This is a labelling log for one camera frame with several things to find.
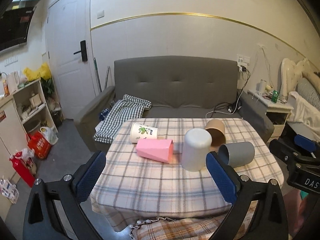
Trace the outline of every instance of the gray cup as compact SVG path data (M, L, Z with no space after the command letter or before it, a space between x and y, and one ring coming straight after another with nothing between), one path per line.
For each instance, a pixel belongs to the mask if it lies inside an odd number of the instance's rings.
M235 168L252 162L254 153L250 142L226 143L220 146L218 156L226 165Z

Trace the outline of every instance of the white plastic bag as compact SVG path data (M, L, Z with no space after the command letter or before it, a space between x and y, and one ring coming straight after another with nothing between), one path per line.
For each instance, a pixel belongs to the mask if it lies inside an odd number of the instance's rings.
M36 164L33 162L32 158L35 157L35 150L34 149L30 149L30 148L24 148L21 151L21 157L19 155L19 153L16 153L16 158L17 159L22 159L26 165L26 167L30 170L32 175L35 175L37 172L37 167Z
M17 202L19 191L17 190L16 185L11 184L10 181L4 179L4 177L0 179L0 190L2 195L8 198L12 202L12 204L15 204Z
M51 128L49 127L41 127L40 131L42 133L42 135L44 136L44 138L51 144L54 145L57 143L58 141L58 137L56 136L56 134L51 130Z

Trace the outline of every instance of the gold trim line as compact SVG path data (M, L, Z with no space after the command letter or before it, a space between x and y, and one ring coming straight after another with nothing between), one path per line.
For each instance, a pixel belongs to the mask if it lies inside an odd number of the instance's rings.
M201 16L201 17L208 17L208 18L215 18L215 19L220 19L220 20L225 20L225 21L228 21L228 22L233 22L233 23L238 23L238 24L241 24L241 25L244 25L244 26L247 26L247 27L250 27L250 28L253 28L255 30L258 30L258 31L261 31L265 34L268 34L274 38L276 38L277 40L283 42L285 45L289 46L291 49L295 50L296 52L298 52L299 54L301 54L303 57L306 57L304 56L300 51L298 51L297 49L295 49L294 47L292 47L290 44L288 44L287 42L285 42L284 40L278 38L277 36L269 33L269 32L266 32L256 26L253 26L253 25L250 25L250 24L247 24L247 23L244 23L244 22L240 22L240 21L237 21L237 20L233 20L233 19L230 19L230 18L226 18L226 17L221 17L221 16L216 16L216 15L210 15L210 14L201 14L201 13L183 13L183 12L168 12L168 13L151 13L151 14L143 14L143 15L137 15L137 16L132 16L132 17L128 17L128 18L123 18L123 19L119 19L119 20L115 20L115 21L111 21L111 22L107 22L107 23L104 23L104 24L100 24L100 25L97 25L95 27L92 27L91 28L91 31L92 30L95 30L95 29L98 29L100 27L103 27L103 26L107 26L107 25L110 25L110 24L113 24L113 23L118 23L118 22L123 22L123 21L127 21L127 20L132 20L132 19L138 19L138 18L144 18L144 17L152 17L152 16L164 16L164 15L189 15L189 16Z

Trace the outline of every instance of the white blanket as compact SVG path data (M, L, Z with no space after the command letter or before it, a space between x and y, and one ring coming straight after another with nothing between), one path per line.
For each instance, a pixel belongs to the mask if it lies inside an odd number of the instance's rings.
M288 122L302 122L310 128L316 141L320 141L320 112L296 91L289 93L288 102L293 106Z

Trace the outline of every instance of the green checkered blanket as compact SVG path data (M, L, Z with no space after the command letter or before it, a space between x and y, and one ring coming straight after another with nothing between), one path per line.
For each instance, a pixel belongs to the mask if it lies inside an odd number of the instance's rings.
M102 143L112 143L121 125L133 118L141 118L144 110L151 108L151 102L130 95L116 102L103 124L94 135L94 140Z

